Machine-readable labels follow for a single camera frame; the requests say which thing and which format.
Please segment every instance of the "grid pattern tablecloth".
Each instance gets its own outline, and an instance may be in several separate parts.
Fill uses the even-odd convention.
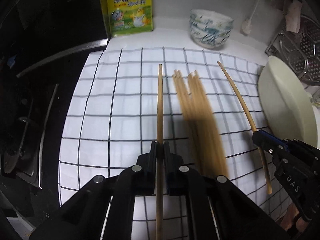
[[[194,166],[188,135],[172,81],[174,69],[186,78],[198,71],[221,134],[230,180],[274,220],[291,199],[274,178],[266,154],[273,194],[267,195],[249,123],[217,65],[224,64],[246,102],[257,128],[268,131],[257,91],[262,66],[221,53],[182,48],[139,48],[91,53],[70,103],[61,139],[60,204],[92,177],[118,175],[150,151],[156,139],[158,65],[164,70],[164,139],[184,163]],[[155,196],[136,197],[132,239],[154,239]],[[164,196],[164,239],[188,239],[184,197]]]

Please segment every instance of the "screw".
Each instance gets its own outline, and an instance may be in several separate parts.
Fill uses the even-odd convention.
[[[97,176],[94,176],[94,178],[93,178],[93,181],[95,182],[95,183],[100,183],[100,182],[102,182],[104,180],[104,177],[102,176],[102,175],[97,175]]]
[[[23,98],[23,99],[21,100],[21,103],[22,103],[23,105],[26,105],[26,104],[28,103],[28,100],[25,99],[25,98]]]
[[[217,177],[217,181],[220,183],[225,183],[227,182],[227,178],[225,176],[220,175]]]
[[[181,172],[187,172],[187,171],[189,171],[189,167],[187,167],[187,166],[180,166],[180,167],[179,167],[179,171],[181,171]]]
[[[134,172],[138,172],[138,171],[141,171],[142,168],[141,168],[140,165],[133,165],[133,166],[131,167],[131,170],[133,170]]]

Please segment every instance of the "wooden chopstick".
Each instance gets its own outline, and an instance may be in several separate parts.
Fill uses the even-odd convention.
[[[230,78],[229,74],[227,73],[227,71],[224,69],[224,66],[218,61],[218,65],[220,66],[220,68],[222,69],[222,71],[224,72],[226,78],[228,79],[233,91],[236,93],[237,98],[240,101],[240,104],[244,110],[244,113],[249,121],[249,124],[251,126],[252,132],[256,132],[257,131],[257,127],[254,124],[254,121],[252,119],[252,116],[249,112],[249,109],[247,108],[247,105],[245,104],[239,90],[237,89],[235,83],[233,82],[233,80]],[[272,193],[272,187],[271,187],[271,180],[270,180],[270,174],[269,174],[269,169],[268,169],[268,164],[267,164],[267,160],[266,160],[266,156],[264,155],[263,150],[258,147],[259,149],[259,154],[260,154],[260,158],[262,161],[262,166],[263,166],[263,171],[264,171],[264,176],[266,178],[266,183],[267,183],[267,192],[270,195]]]
[[[197,71],[195,71],[194,76],[188,76],[188,83],[191,90],[191,98],[196,108],[195,113],[198,115],[196,119],[198,120],[199,128],[199,145],[202,147],[203,175],[207,177],[217,175],[228,177],[228,167],[225,161],[220,134],[212,114],[211,105]]]
[[[162,65],[159,64],[158,106],[157,106],[157,143],[163,144],[163,78]],[[156,165],[156,240],[163,240],[163,156],[157,154]]]
[[[183,81],[182,74],[180,71],[174,70],[174,74],[172,75],[173,83],[177,91],[177,96],[179,99],[180,107],[182,110],[182,114],[185,120],[188,121],[187,129],[189,130],[190,135],[190,146],[192,148],[192,154],[195,161],[196,167],[199,168],[201,171],[200,159],[199,156],[196,154],[199,152],[197,148],[196,142],[198,141],[197,130],[195,126],[195,118],[194,118],[194,109],[193,104],[191,102],[191,98],[189,96],[186,84]]]

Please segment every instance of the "yellow pouch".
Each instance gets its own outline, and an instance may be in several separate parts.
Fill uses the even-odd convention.
[[[152,31],[152,0],[107,0],[111,35]]]

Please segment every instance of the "white bowl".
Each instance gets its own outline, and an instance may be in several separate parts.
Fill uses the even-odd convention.
[[[233,19],[208,10],[193,9],[190,14],[190,34],[200,46],[208,49],[221,46],[230,36]]]

